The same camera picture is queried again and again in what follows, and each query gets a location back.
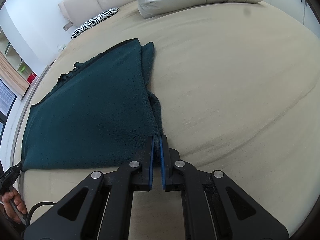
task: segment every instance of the wall socket plate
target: wall socket plate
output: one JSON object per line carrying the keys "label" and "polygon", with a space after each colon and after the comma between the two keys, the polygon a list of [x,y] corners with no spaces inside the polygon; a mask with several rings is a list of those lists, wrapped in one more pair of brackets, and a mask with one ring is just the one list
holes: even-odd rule
{"label": "wall socket plate", "polygon": [[69,22],[63,27],[64,31],[66,32],[67,30],[69,30],[71,26],[73,26],[73,23],[72,23],[71,21],[69,21]]}

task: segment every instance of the metal screw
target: metal screw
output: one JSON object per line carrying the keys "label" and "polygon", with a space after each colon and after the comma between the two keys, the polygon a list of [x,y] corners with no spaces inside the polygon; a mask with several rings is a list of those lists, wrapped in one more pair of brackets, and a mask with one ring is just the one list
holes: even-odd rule
{"label": "metal screw", "polygon": [[183,167],[183,166],[186,165],[186,164],[184,163],[184,161],[176,161],[175,165],[176,165],[177,167],[181,168],[181,167]]}
{"label": "metal screw", "polygon": [[213,175],[216,177],[216,178],[222,178],[223,177],[223,172],[222,171],[215,171],[213,173]]}
{"label": "metal screw", "polygon": [[101,177],[101,173],[99,171],[94,171],[93,173],[91,173],[91,178],[93,179],[98,179]]}
{"label": "metal screw", "polygon": [[136,167],[138,167],[140,165],[140,163],[137,162],[137,161],[132,161],[132,162],[129,163],[129,165],[130,165],[131,168],[136,168]]}

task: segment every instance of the window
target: window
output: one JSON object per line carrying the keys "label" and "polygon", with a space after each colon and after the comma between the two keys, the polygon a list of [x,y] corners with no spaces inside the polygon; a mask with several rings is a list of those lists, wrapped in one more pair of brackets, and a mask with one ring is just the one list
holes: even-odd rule
{"label": "window", "polygon": [[0,141],[2,138],[3,128],[7,122],[9,112],[16,99],[10,89],[0,80]]}

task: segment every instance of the dark green towel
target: dark green towel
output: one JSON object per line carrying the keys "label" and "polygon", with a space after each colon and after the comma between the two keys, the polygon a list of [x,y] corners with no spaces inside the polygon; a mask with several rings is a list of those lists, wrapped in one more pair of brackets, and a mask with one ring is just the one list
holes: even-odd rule
{"label": "dark green towel", "polygon": [[[149,92],[154,46],[124,41],[61,75],[31,106],[22,141],[23,170],[116,166],[147,136],[159,146],[159,100]],[[159,148],[156,147],[159,159]]]}

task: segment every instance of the cushioned headboard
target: cushioned headboard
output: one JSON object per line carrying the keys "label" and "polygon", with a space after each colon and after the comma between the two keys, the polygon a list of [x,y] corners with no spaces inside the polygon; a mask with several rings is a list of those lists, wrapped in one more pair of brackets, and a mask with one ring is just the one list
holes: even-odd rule
{"label": "cushioned headboard", "polygon": [[63,0],[59,3],[63,16],[80,26],[85,21],[112,7],[121,7],[129,0]]}

